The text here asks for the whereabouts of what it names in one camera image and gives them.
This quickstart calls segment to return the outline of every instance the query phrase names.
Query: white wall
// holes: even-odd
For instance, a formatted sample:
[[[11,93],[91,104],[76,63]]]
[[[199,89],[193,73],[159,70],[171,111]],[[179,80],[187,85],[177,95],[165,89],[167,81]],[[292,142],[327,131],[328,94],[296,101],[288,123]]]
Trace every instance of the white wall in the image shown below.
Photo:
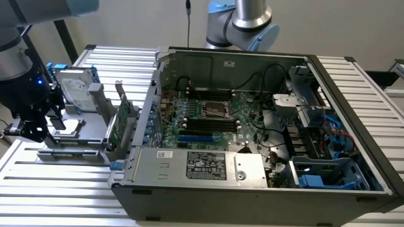
[[[100,10],[67,19],[79,52],[87,44],[187,45],[184,0],[100,0]],[[191,46],[204,47],[208,0],[192,0]],[[403,0],[269,0],[281,25],[273,52],[353,56],[368,70],[404,58]],[[52,23],[31,37],[44,61],[69,62]]]

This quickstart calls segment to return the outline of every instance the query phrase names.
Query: warning label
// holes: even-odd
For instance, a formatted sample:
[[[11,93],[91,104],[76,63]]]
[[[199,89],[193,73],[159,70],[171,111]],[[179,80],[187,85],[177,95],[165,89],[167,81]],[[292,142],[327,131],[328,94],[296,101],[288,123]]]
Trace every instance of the warning label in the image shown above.
[[[187,177],[189,179],[225,181],[225,154],[189,151]]]

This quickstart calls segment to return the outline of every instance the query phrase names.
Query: black metal post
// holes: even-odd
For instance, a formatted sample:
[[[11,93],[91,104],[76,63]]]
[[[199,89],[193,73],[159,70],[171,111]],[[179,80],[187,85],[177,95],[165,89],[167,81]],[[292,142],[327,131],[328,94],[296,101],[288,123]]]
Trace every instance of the black metal post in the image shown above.
[[[39,53],[37,53],[37,51],[36,51],[36,47],[33,46],[33,43],[32,43],[31,38],[29,38],[29,35],[28,35],[28,32],[29,32],[29,30],[31,30],[31,27],[32,27],[32,25],[29,25],[27,28],[19,27],[17,30],[19,30],[19,32],[20,32],[20,34],[21,34],[21,38],[23,38],[23,40],[24,40],[24,42],[25,42],[25,44],[27,44],[27,47],[28,47],[28,49],[31,50],[31,58],[32,58],[31,60],[32,60],[32,62],[35,62],[36,64],[39,64],[39,66],[40,66],[40,68],[41,68],[41,70],[43,70],[44,76],[45,76],[45,78],[47,78],[47,81],[48,81],[49,83],[52,83],[51,75],[49,75],[49,73],[48,73],[48,70],[47,70],[47,68],[45,68],[43,59],[41,59],[40,56],[39,56]]]
[[[75,61],[79,58],[79,54],[77,54],[77,51],[76,51],[73,40],[71,39],[71,34],[69,34],[68,27],[65,25],[64,20],[56,20],[56,21],[53,21],[53,24],[55,24],[59,36],[60,36],[61,41],[63,41],[63,45],[64,45],[65,51],[68,52],[68,56],[69,56],[71,62],[73,64]]]

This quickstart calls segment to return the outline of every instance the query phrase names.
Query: cpu socket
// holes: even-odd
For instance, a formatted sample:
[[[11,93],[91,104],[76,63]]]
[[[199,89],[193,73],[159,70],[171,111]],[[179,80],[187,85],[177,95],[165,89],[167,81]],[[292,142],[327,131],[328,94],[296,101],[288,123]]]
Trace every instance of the cpu socket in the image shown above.
[[[203,102],[201,116],[204,118],[229,118],[228,102]]]

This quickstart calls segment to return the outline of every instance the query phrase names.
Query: blue pcie slot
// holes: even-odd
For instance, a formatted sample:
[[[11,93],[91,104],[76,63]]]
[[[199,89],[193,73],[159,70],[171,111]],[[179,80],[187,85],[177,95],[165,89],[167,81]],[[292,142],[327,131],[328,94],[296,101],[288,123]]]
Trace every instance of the blue pcie slot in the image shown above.
[[[215,139],[204,136],[179,136],[179,141],[213,143]]]

